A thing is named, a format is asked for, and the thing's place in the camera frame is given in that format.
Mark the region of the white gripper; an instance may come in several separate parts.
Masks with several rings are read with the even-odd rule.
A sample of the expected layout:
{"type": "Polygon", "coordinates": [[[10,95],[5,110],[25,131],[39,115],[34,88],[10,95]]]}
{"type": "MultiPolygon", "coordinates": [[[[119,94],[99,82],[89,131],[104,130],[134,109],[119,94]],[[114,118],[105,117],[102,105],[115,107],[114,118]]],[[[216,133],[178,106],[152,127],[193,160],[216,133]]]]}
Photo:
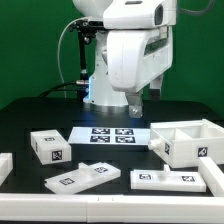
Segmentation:
{"type": "Polygon", "coordinates": [[[138,92],[150,83],[152,101],[161,97],[163,73],[172,65],[171,27],[154,30],[113,30],[107,37],[109,83],[126,93],[129,116],[141,118],[143,103],[138,92]]]}

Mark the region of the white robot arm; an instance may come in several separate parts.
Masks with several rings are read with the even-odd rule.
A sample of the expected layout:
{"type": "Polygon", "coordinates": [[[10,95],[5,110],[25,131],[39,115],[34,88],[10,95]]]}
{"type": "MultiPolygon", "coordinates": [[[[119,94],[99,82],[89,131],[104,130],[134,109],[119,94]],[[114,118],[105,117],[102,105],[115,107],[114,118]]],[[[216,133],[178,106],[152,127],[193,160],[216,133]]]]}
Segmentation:
{"type": "Polygon", "coordinates": [[[95,72],[84,102],[104,111],[143,113],[142,90],[160,95],[173,60],[177,0],[72,0],[84,17],[77,27],[97,39],[95,72]]]}

